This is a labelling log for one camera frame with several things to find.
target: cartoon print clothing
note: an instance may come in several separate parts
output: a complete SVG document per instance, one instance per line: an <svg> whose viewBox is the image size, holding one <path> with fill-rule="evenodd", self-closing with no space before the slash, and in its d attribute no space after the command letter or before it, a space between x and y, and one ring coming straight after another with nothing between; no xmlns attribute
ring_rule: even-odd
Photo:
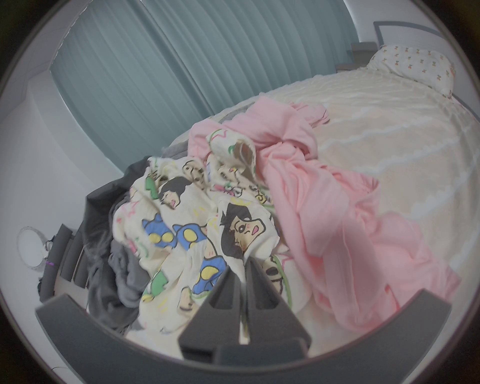
<svg viewBox="0 0 480 384"><path fill-rule="evenodd" d="M238 134L223 139L212 146L205 167L192 157L149 158L130 201L115 213L114 239L132 250L151 277L139 305L145 329L174 332L196 313L227 266L245 282L244 260L263 262L279 243L265 207L273 208L268 190L255 183L252 143ZM238 153L246 163L236 159Z"/></svg>
<svg viewBox="0 0 480 384"><path fill-rule="evenodd" d="M379 182L318 161L312 126L326 118L323 107L261 96L222 125L196 123L188 154L208 161L215 140L208 138L217 132L250 138L256 173L270 188L291 255L312 284L317 305L345 328L374 329L420 289L451 300L460 278L434 258L416 223L396 213L377 214Z"/></svg>

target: pink fabric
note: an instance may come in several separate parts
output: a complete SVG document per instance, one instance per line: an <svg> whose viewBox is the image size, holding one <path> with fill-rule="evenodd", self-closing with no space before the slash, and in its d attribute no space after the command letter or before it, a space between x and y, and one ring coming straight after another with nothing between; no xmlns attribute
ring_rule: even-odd
<svg viewBox="0 0 480 384"><path fill-rule="evenodd" d="M192 127L188 155L206 159L206 136L229 128L250 137L296 263L317 304L352 330L369 331L425 288L448 301L460 278L424 243L418 225L396 213L378 216L378 180L317 160L311 125L324 107L260 97L222 125Z"/></svg>

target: patterned pillow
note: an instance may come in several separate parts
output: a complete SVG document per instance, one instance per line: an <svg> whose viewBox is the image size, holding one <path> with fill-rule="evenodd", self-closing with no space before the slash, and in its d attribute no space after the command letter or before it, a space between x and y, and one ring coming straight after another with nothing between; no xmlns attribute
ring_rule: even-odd
<svg viewBox="0 0 480 384"><path fill-rule="evenodd" d="M452 97L455 69L440 52L384 45L370 59L367 68L397 74L428 85L444 97Z"/></svg>

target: bed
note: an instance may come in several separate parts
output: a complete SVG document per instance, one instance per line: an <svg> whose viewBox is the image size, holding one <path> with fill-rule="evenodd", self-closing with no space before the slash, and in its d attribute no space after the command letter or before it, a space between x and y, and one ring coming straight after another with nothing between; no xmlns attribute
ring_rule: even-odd
<svg viewBox="0 0 480 384"><path fill-rule="evenodd" d="M382 187L380 211L397 211L416 220L434 254L462 277L450 317L421 366L434 356L458 326L478 284L480 250L480 123L455 98L394 74L361 68L283 86L267 96L280 102L322 103L331 118L314 129L319 159L330 165L375 176ZM256 97L225 109L221 121ZM174 142L188 138L189 132ZM309 321L317 311L315 323ZM316 356L360 335L342 329L333 316L311 301L298 315L315 337ZM130 330L126 338L181 358L179 330L168 336Z"/></svg>

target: curtain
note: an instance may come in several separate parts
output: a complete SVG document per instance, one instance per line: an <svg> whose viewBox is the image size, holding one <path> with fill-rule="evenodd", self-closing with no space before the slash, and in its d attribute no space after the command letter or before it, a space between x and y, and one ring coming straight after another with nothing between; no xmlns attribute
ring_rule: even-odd
<svg viewBox="0 0 480 384"><path fill-rule="evenodd" d="M50 70L80 126L125 170L224 108L334 73L357 41L342 0L94 0Z"/></svg>

